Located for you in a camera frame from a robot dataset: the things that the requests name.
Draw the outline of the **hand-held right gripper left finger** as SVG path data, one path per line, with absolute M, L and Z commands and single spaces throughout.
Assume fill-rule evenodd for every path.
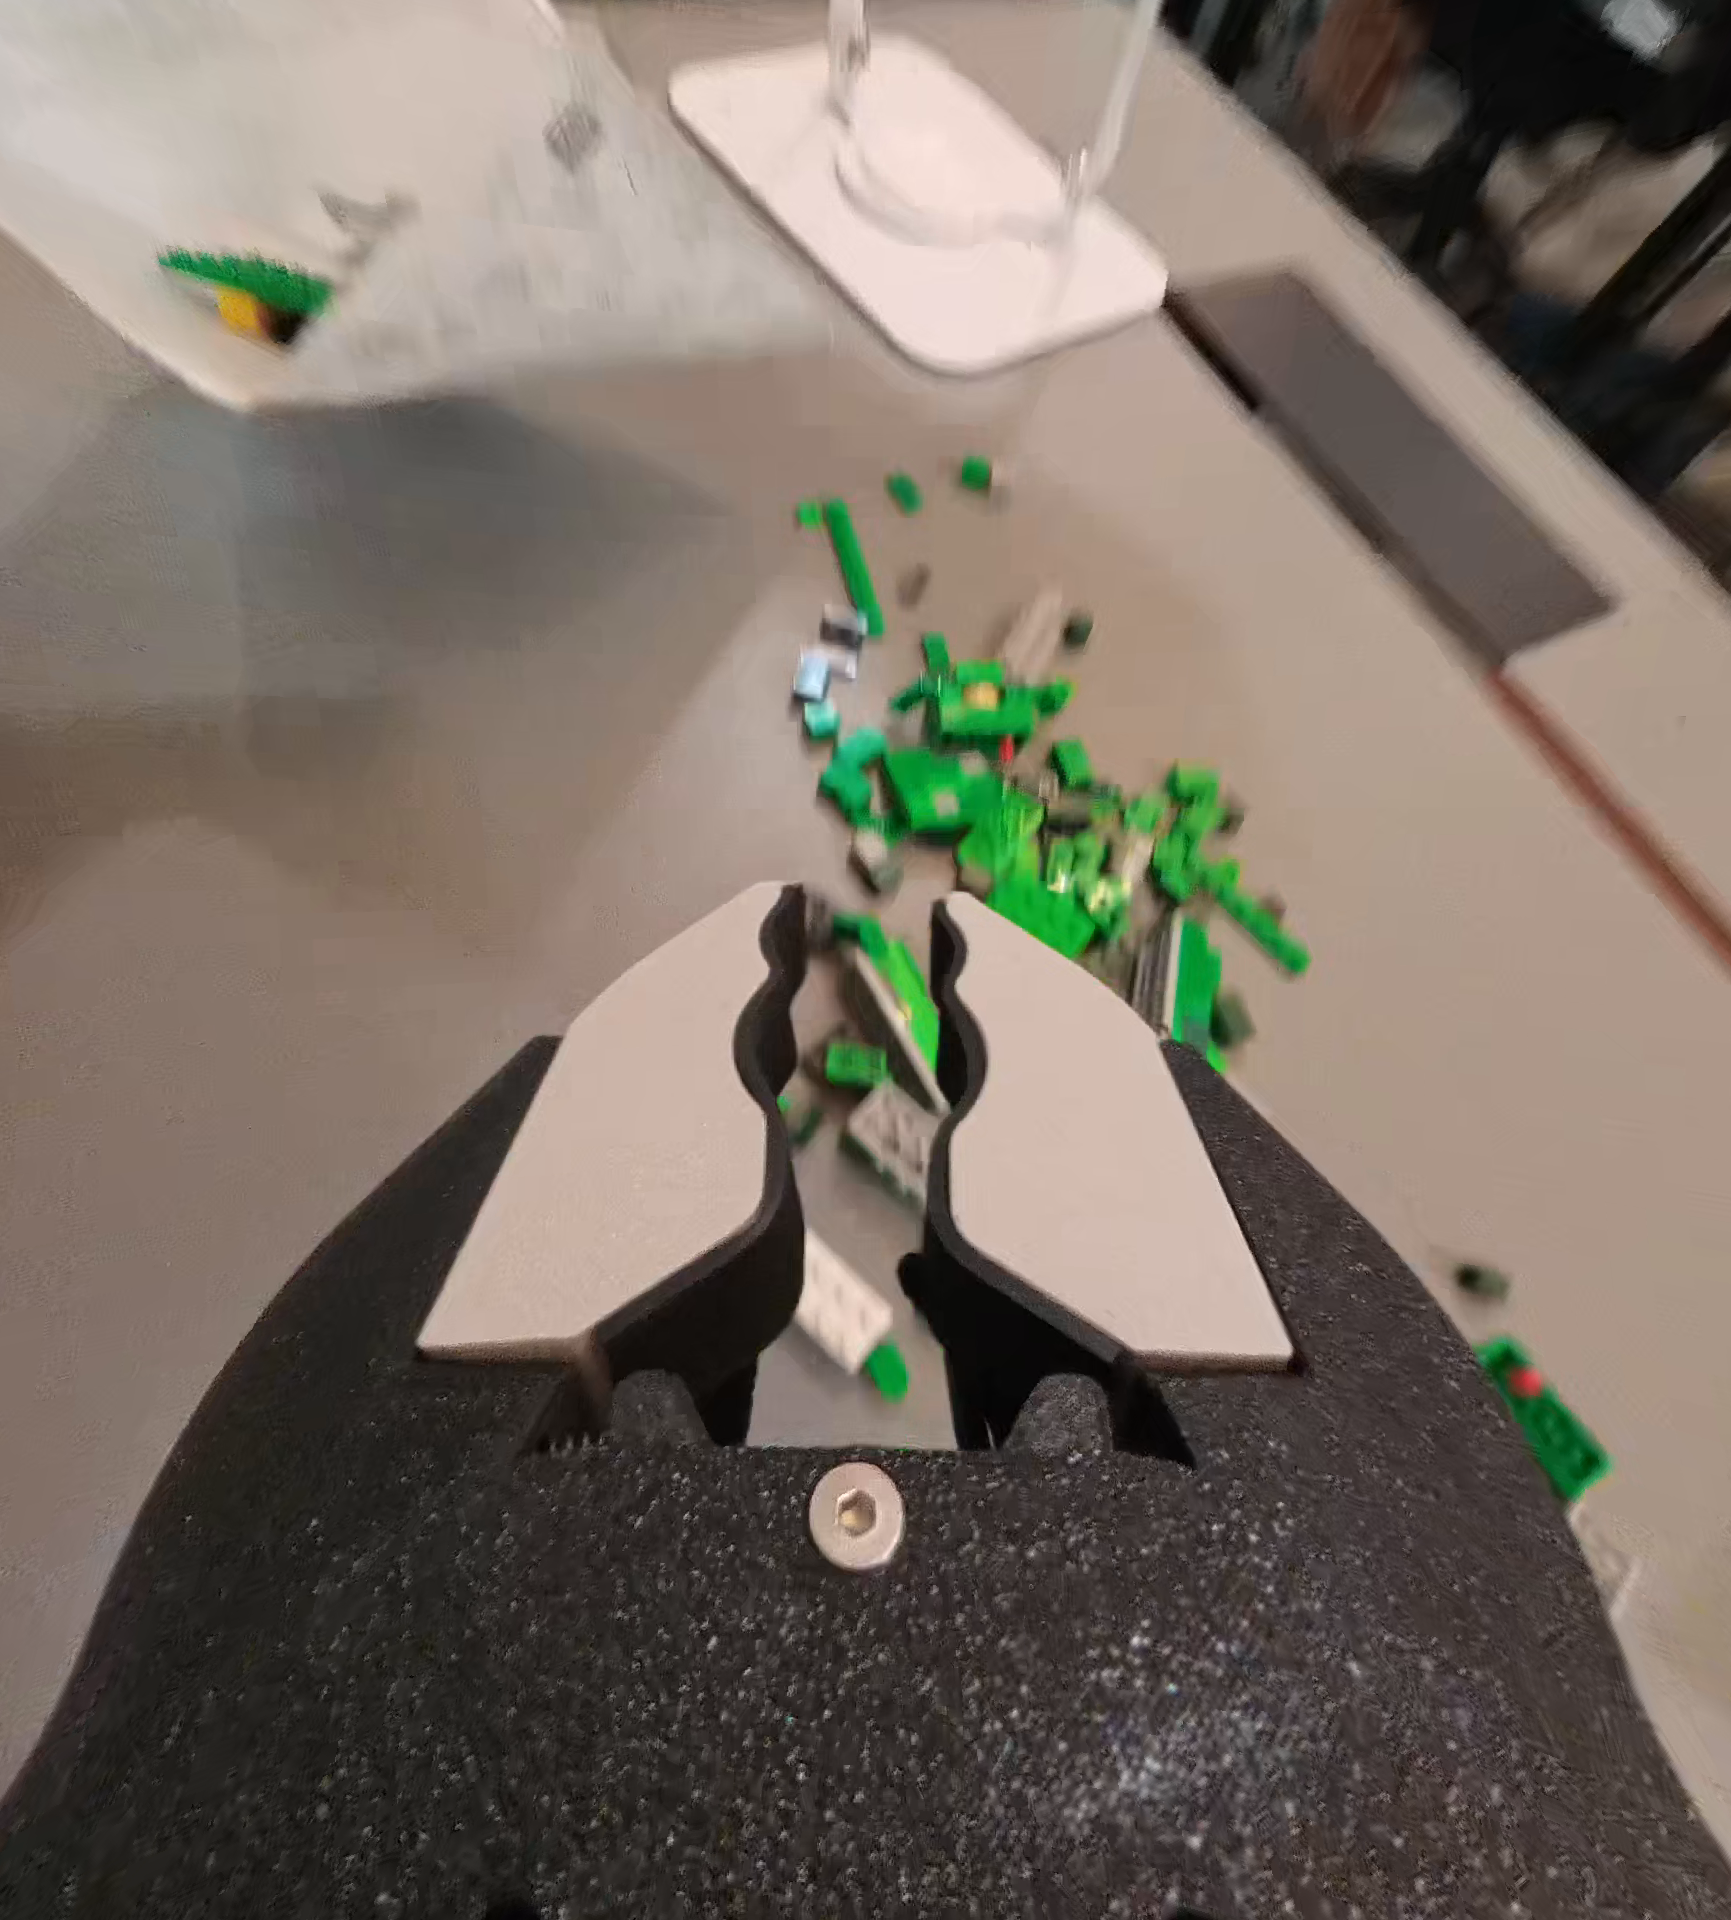
M 606 1425 L 638 1376 L 748 1439 L 804 1283 L 782 1091 L 808 894 L 758 882 L 648 952 L 558 1039 L 418 1332 L 428 1363 L 562 1367 Z

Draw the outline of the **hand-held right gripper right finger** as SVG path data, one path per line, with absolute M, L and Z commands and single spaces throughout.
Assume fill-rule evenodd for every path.
M 1091 972 L 969 892 L 929 916 L 945 1113 L 901 1283 L 941 1350 L 953 1442 L 995 1451 L 1051 1377 L 1109 1443 L 1185 1462 L 1165 1383 L 1267 1379 L 1295 1340 L 1173 1071 Z

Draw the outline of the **pile of green toy bricks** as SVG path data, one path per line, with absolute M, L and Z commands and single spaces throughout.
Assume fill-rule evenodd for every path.
M 915 677 L 967 662 L 983 659 L 953 659 L 943 635 L 927 633 Z M 1227 1045 L 1221 956 L 1203 908 L 1225 910 L 1259 933 L 1265 953 L 1289 973 L 1307 968 L 1309 950 L 1259 911 L 1235 867 L 1205 859 L 1207 839 L 1223 823 L 1209 769 L 1175 767 L 1157 787 L 1127 795 L 1095 780 L 1083 744 L 1067 734 L 1051 739 L 1033 781 L 1007 739 L 997 751 L 937 749 L 911 719 L 889 711 L 877 727 L 847 725 L 830 688 L 834 668 L 832 656 L 806 656 L 794 693 L 806 741 L 824 755 L 820 800 L 849 830 L 853 870 L 873 894 L 891 892 L 901 853 L 947 853 L 955 885 L 939 900 L 959 892 L 991 905 L 1091 972 L 1183 1059 L 1193 1056 L 1213 1071 L 1221 1071 Z M 977 754 L 1007 781 L 1001 809 L 959 838 L 905 832 L 879 767 L 899 748 Z M 851 1109 L 879 1081 L 897 1081 L 941 1119 L 941 1020 L 929 952 L 921 957 L 911 938 L 867 908 L 832 911 L 822 933 L 836 945 L 853 997 L 851 1028 L 818 1059 L 824 1080 L 851 1094 Z

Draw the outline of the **light grey studded brick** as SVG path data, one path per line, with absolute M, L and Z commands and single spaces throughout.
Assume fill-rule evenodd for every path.
M 921 1212 L 939 1125 L 929 1105 L 895 1080 L 883 1080 L 855 1103 L 838 1143 L 899 1201 Z

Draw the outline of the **white studded brick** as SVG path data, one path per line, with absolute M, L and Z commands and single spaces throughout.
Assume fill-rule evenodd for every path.
M 863 1282 L 822 1235 L 806 1229 L 792 1323 L 830 1362 L 855 1377 L 867 1369 L 877 1350 L 891 1342 L 895 1314 L 877 1287 Z

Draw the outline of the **green and white assembled panel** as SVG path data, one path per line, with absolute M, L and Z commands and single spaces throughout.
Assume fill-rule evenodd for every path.
M 1005 778 L 975 751 L 895 748 L 879 767 L 893 815 L 911 836 L 963 836 L 999 812 L 1005 797 Z

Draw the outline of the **green build with gold piece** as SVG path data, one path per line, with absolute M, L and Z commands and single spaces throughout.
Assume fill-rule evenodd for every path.
M 1043 721 L 1069 706 L 1071 693 L 1067 677 L 1021 681 L 999 662 L 983 659 L 903 683 L 889 697 L 887 711 L 911 719 L 935 749 L 995 754 L 1001 741 L 1023 748 Z

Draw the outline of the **green plate with red stud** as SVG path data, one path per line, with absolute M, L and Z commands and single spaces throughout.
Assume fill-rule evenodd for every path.
M 1571 1508 L 1609 1475 L 1611 1453 L 1519 1342 L 1509 1335 L 1487 1337 L 1473 1346 L 1473 1355 L 1561 1503 Z

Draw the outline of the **long green studded plate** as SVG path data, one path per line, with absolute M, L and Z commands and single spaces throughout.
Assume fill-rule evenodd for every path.
M 851 612 L 857 613 L 863 635 L 875 639 L 883 633 L 883 610 L 851 505 L 830 494 L 822 500 L 822 520 Z

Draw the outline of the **white monitor stand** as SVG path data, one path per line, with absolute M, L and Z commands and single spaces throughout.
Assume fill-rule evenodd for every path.
M 1131 4 L 1091 130 L 1053 155 L 943 53 L 830 4 L 824 41 L 678 65 L 704 153 L 925 371 L 985 376 L 1153 313 L 1161 253 L 1111 206 L 1161 4 Z

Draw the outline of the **white instruction booklet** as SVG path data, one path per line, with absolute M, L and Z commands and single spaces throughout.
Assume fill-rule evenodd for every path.
M 236 413 L 830 344 L 550 4 L 0 4 L 0 231 Z

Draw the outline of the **dark background furniture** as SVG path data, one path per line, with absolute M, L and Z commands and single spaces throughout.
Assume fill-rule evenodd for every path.
M 1163 23 L 1731 592 L 1731 4 Z

